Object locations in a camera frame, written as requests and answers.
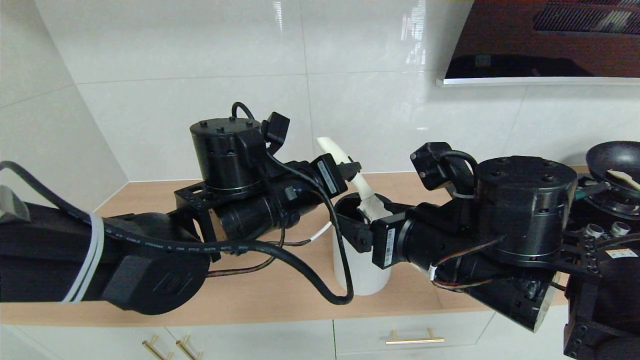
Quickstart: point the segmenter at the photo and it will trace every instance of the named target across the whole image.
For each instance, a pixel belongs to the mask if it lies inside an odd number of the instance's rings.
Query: wok
[[[593,179],[607,181],[611,191],[626,199],[640,199],[640,192],[607,170],[626,172],[640,182],[640,142],[612,141],[600,143],[587,152],[587,166]]]

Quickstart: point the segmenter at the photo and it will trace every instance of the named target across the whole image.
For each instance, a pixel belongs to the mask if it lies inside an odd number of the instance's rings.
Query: gas burner
[[[596,208],[617,217],[640,220],[640,201],[637,199],[624,199],[612,192],[604,192],[591,196],[586,201]]]

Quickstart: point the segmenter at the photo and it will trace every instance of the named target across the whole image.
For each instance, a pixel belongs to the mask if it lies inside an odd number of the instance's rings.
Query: cabinet door
[[[142,345],[157,336],[153,347],[164,357],[176,352],[175,340],[164,327],[17,326],[64,360],[157,360]]]
[[[0,327],[0,359],[61,360],[13,325]]]
[[[419,316],[390,316],[335,321],[335,348],[338,354],[402,349],[455,347],[475,344],[493,317],[493,311]],[[433,336],[442,342],[420,343]]]
[[[537,333],[496,314],[475,345],[338,354],[338,360],[568,360],[563,355],[567,306],[551,307]]]
[[[331,320],[168,327],[202,360],[331,360],[335,359]],[[188,359],[180,350],[175,360]]]

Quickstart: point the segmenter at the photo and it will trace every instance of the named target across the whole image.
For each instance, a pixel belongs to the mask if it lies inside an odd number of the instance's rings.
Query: wooden countertop
[[[366,174],[369,184],[394,202],[443,204],[450,197],[444,190],[424,189],[415,172]],[[173,191],[197,181],[129,183],[98,212],[104,217],[123,213],[162,212],[175,209]],[[328,212],[318,207],[300,224],[287,231],[287,241],[308,238],[322,227]],[[279,232],[263,239],[277,240]],[[289,248],[306,261],[335,293],[344,290],[333,276],[332,236],[328,231],[316,241]],[[247,253],[223,256],[211,268],[252,266],[266,255]],[[558,291],[554,304],[565,304]],[[163,315],[148,316],[122,311],[107,302],[4,303],[0,322],[18,325],[56,326],[178,326],[225,323],[284,322],[332,318],[415,315],[426,313],[478,311],[488,309],[471,297],[435,288],[421,272],[408,263],[393,267],[388,284],[367,297],[356,296],[346,306],[327,302],[300,273],[275,261],[267,268],[244,275],[208,279],[200,291],[182,307]]]

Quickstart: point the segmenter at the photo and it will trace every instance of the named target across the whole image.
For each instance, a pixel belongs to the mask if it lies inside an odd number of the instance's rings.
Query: black motor
[[[577,174],[555,161],[529,156],[478,164],[474,207],[477,232],[505,238],[491,257],[527,266],[560,249]]]

